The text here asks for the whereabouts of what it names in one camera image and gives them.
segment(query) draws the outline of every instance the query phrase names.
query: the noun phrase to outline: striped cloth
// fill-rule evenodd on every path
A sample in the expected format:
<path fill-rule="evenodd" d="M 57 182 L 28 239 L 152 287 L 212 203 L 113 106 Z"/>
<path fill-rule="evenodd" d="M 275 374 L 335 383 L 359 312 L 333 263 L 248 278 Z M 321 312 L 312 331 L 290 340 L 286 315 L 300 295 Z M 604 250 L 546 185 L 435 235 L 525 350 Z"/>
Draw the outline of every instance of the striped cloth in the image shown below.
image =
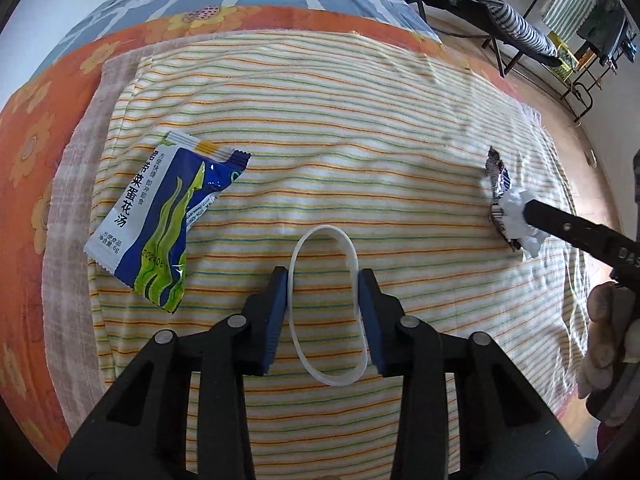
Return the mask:
<path fill-rule="evenodd" d="M 456 4 L 458 0 L 449 0 Z M 542 56 L 558 56 L 558 49 L 542 32 L 529 24 L 516 9 L 503 0 L 471 0 L 483 4 L 489 11 L 494 25 L 506 36 L 528 46 L 536 54 Z"/>
<path fill-rule="evenodd" d="M 452 68 L 356 34 L 247 32 L 143 58 L 113 111 L 90 231 L 171 128 L 252 153 L 249 168 L 189 232 L 187 291 L 176 314 L 151 305 L 95 262 L 90 295 L 99 365 L 111 383 L 158 330 L 206 330 L 238 312 L 297 240 L 329 223 L 361 267 L 436 329 L 492 334 L 558 409 L 586 344 L 584 257 L 545 242 L 525 261 L 495 231 L 484 170 L 489 145 L 515 186 L 573 210 L 549 135 L 513 98 Z M 360 352 L 344 255 L 312 238 L 296 265 L 296 328 L 323 372 Z M 458 459 L 450 389 L 451 464 Z M 264 378 L 246 378 L 259 479 L 386 479 L 401 381 L 370 364 L 331 388 L 308 375 L 283 327 Z M 188 420 L 196 462 L 198 377 Z"/>

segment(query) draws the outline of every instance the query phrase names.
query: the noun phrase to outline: striped towel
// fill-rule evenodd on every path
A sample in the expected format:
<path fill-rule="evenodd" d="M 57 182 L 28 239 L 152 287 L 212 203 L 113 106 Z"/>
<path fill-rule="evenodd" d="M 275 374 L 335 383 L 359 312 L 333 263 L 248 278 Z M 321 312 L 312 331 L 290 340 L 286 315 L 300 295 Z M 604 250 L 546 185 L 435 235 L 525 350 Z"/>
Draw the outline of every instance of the striped towel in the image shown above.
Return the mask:
<path fill-rule="evenodd" d="M 542 32 L 529 24 L 516 9 L 503 0 L 471 0 L 483 4 L 489 11 L 494 25 L 506 36 L 528 46 L 541 56 L 558 57 L 558 49 Z"/>
<path fill-rule="evenodd" d="M 444 332 L 492 334 L 546 402 L 561 406 L 586 344 L 584 258 L 553 239 L 525 261 L 489 220 L 489 145 L 514 186 L 573 210 L 553 142 L 513 98 L 471 70 L 356 34 L 244 32 L 146 57 L 113 111 L 91 232 L 171 128 L 252 159 L 189 232 L 176 314 L 89 264 L 105 381 L 156 331 L 200 332 L 238 312 L 310 227 L 329 223 L 408 313 Z M 296 328 L 314 366 L 353 367 L 349 273 L 327 238 L 312 238 L 298 258 Z M 455 468 L 452 382 L 449 390 Z M 302 367 L 285 326 L 270 374 L 246 378 L 245 391 L 258 478 L 388 478 L 400 380 L 369 365 L 351 386 L 324 386 Z M 194 375 L 192 470 L 197 399 Z"/>

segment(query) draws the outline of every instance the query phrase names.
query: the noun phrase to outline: radiator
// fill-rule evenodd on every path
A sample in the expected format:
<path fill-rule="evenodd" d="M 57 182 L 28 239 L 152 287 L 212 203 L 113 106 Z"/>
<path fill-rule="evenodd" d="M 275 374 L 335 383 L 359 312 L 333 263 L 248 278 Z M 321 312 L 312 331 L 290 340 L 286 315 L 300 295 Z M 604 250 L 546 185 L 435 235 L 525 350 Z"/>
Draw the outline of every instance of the radiator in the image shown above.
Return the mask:
<path fill-rule="evenodd" d="M 542 21 L 568 43 L 595 5 L 596 0 L 553 0 Z"/>

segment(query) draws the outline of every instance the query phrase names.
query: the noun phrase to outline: silver rivet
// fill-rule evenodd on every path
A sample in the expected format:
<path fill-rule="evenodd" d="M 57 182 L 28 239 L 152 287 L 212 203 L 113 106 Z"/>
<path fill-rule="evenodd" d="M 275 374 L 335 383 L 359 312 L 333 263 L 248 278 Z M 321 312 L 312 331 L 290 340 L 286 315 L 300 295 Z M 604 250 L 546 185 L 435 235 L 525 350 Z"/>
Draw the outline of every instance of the silver rivet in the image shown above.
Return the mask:
<path fill-rule="evenodd" d="M 405 328 L 415 328 L 420 325 L 420 320 L 415 316 L 402 316 L 400 324 Z"/>
<path fill-rule="evenodd" d="M 474 334 L 474 343 L 479 344 L 480 346 L 487 346 L 491 343 L 491 336 L 486 332 L 476 332 Z"/>
<path fill-rule="evenodd" d="M 171 330 L 161 330 L 154 337 L 154 339 L 156 340 L 156 343 L 161 345 L 168 343 L 173 338 L 174 338 L 174 333 L 171 332 Z"/>
<path fill-rule="evenodd" d="M 246 318 L 242 314 L 236 314 L 235 316 L 231 316 L 229 319 L 227 319 L 226 323 L 231 328 L 240 328 L 246 323 Z"/>

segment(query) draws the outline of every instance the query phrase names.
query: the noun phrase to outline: white rubber band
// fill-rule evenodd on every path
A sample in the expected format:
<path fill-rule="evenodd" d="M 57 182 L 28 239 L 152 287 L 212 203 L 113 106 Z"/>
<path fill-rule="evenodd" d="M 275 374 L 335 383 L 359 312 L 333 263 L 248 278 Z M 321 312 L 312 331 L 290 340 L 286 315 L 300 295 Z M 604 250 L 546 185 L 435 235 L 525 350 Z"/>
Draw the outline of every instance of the white rubber band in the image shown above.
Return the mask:
<path fill-rule="evenodd" d="M 315 233 L 326 234 L 338 242 L 340 249 L 346 255 L 349 274 L 351 277 L 351 294 L 353 295 L 353 317 L 355 318 L 356 325 L 358 327 L 358 336 L 360 337 L 360 344 L 362 345 L 362 354 L 360 355 L 360 361 L 358 362 L 358 365 L 353 370 L 350 370 L 343 375 L 323 374 L 308 361 L 304 352 L 302 351 L 302 348 L 300 348 L 298 335 L 296 334 L 296 327 L 293 323 L 293 275 L 296 266 L 296 258 L 298 257 L 298 253 L 300 252 L 302 245 L 306 242 L 306 239 Z M 356 249 L 353 246 L 353 243 L 344 233 L 344 231 L 332 225 L 319 225 L 307 231 L 306 234 L 302 238 L 300 238 L 300 241 L 296 245 L 296 248 L 293 249 L 291 262 L 289 264 L 287 299 L 289 300 L 287 302 L 289 305 L 289 331 L 291 332 L 291 338 L 293 339 L 293 345 L 296 347 L 298 357 L 300 357 L 300 360 L 302 361 L 303 366 L 306 368 L 306 371 L 309 372 L 318 381 L 326 384 L 327 386 L 347 386 L 348 384 L 353 384 L 355 381 L 361 378 L 365 370 L 367 369 L 368 357 L 367 340 L 365 339 L 364 335 L 362 317 L 360 316 L 360 304 L 358 303 L 358 255 L 356 254 Z"/>

